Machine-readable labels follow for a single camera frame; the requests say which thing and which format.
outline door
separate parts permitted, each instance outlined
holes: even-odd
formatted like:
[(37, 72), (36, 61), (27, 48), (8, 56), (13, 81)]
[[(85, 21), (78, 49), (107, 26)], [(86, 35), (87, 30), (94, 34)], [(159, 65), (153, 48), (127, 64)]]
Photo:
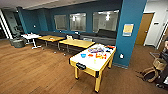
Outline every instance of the door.
[(3, 28), (0, 24), (0, 39), (4, 39), (4, 38), (6, 38), (6, 35), (5, 35), (5, 32), (3, 31)]
[(159, 52), (162, 52), (164, 47), (165, 47), (165, 41), (164, 40), (166, 39), (166, 37), (168, 37), (168, 22), (167, 22), (167, 26), (166, 26), (165, 30), (166, 31), (163, 34), (163, 38), (162, 38), (161, 43), (160, 43), (159, 48), (158, 48)]
[(144, 13), (135, 44), (143, 45), (154, 13)]

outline glass window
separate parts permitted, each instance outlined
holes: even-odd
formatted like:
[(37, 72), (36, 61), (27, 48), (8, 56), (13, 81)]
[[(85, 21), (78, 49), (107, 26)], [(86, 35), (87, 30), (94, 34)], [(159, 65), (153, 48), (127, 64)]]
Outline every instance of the glass window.
[(70, 14), (71, 31), (86, 31), (86, 13)]
[(103, 11), (93, 13), (93, 32), (98, 32), (99, 29), (116, 31), (118, 12)]
[(66, 15), (55, 15), (54, 19), (57, 30), (67, 30)]

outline bag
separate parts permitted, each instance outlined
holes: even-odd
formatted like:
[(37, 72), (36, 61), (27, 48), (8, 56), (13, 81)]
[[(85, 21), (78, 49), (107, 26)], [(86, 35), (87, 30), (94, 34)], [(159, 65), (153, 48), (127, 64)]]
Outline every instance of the bag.
[(164, 70), (167, 63), (164, 59), (162, 58), (155, 58), (154, 62), (153, 62), (153, 65), (154, 67), (157, 69), (157, 70)]
[(137, 76), (137, 77), (147, 82), (153, 82), (159, 76), (158, 71), (154, 67), (147, 68), (143, 72), (138, 72), (138, 73), (140, 73), (142, 76), (141, 77)]

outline ceiling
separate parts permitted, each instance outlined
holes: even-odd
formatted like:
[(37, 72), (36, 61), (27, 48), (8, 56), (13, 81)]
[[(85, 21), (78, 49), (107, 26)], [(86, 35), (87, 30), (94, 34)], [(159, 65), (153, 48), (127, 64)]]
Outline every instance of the ceiling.
[(38, 9), (38, 8), (55, 8), (92, 2), (97, 0), (0, 0), (0, 9), (8, 9), (16, 11), (16, 7), (20, 6), (23, 9)]

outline paper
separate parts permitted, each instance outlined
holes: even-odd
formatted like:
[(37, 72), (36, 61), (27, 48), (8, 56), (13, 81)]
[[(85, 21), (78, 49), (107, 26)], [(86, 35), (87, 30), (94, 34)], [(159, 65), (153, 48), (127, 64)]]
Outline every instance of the paper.
[(125, 24), (123, 30), (123, 36), (131, 36), (134, 24)]

